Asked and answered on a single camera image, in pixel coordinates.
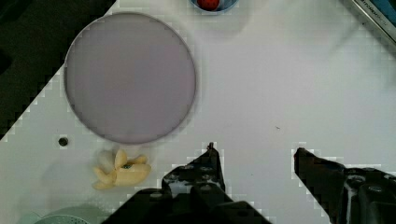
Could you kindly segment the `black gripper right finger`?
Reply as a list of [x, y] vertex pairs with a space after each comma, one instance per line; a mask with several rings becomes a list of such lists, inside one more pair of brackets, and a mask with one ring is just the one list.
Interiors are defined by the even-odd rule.
[[294, 173], [331, 224], [396, 224], [395, 176], [375, 168], [347, 168], [299, 147]]

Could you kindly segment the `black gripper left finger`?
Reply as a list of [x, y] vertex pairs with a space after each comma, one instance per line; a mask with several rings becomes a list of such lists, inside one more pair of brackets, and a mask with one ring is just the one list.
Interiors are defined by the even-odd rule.
[[225, 190], [220, 156], [213, 142], [208, 144], [201, 156], [165, 175], [162, 189], [176, 198], [179, 194], [189, 194], [193, 186], [202, 184], [213, 184]]

